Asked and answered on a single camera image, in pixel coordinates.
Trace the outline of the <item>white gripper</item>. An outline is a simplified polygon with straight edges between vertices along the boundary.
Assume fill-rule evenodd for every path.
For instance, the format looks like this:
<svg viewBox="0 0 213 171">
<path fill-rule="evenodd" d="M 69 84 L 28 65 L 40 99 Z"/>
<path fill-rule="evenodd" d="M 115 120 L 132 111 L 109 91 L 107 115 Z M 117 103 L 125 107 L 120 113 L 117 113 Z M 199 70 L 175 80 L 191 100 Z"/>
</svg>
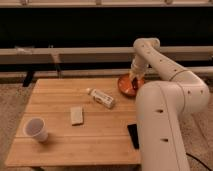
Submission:
<svg viewBox="0 0 213 171">
<path fill-rule="evenodd" d="M 131 64 L 131 69 L 129 71 L 129 78 L 131 81 L 134 79 L 140 80 L 144 77 L 145 72 L 148 68 L 148 63 L 139 57 L 135 57 Z"/>
</svg>

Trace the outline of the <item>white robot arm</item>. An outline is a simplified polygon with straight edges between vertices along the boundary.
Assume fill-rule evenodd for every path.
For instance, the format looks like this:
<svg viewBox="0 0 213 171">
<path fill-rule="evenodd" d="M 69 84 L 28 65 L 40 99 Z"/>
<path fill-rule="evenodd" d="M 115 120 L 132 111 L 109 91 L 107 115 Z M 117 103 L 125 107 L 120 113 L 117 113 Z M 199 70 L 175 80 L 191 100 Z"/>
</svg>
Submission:
<svg viewBox="0 0 213 171">
<path fill-rule="evenodd" d="M 144 84 L 136 95 L 136 116 L 142 171 L 190 171 L 178 116 L 203 110 L 210 98 L 206 83 L 189 69 L 158 51 L 157 38 L 139 38 L 130 78 L 148 67 L 161 79 Z"/>
</svg>

